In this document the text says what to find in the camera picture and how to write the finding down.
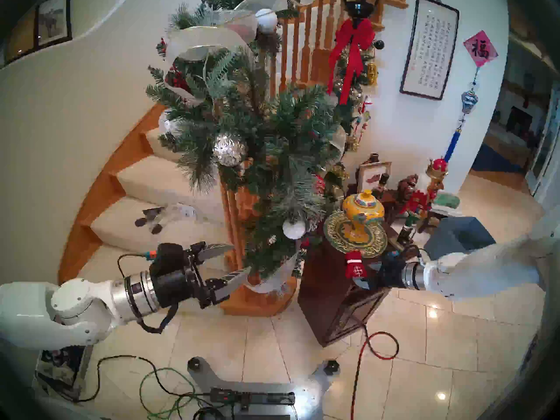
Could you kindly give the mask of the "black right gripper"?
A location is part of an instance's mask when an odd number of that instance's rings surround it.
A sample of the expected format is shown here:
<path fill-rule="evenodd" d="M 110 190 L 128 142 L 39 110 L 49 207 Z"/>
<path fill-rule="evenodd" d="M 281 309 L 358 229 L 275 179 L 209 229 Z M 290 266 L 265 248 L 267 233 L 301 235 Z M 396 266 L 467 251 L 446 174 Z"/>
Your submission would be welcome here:
<path fill-rule="evenodd" d="M 403 271 L 406 260 L 400 255 L 383 255 L 378 262 L 368 264 L 372 271 L 379 271 L 378 278 L 352 278 L 353 283 L 362 290 L 376 292 L 382 288 L 405 288 Z"/>

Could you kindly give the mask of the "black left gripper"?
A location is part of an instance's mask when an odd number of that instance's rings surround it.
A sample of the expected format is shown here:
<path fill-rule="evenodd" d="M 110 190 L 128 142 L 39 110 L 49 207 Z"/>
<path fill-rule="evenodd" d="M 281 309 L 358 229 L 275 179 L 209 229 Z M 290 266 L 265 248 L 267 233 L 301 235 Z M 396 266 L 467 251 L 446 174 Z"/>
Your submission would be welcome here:
<path fill-rule="evenodd" d="M 201 241 L 191 245 L 191 255 L 197 263 L 217 258 L 232 250 L 235 250 L 235 247 L 231 244 L 207 244 Z M 228 300 L 235 290 L 245 284 L 250 272 L 251 267 L 248 266 L 221 278 L 208 278 L 204 285 L 195 264 L 175 269 L 169 269 L 156 262 L 150 265 L 151 283 L 160 309 L 178 305 L 189 299 L 197 300 L 201 309 L 218 305 Z"/>

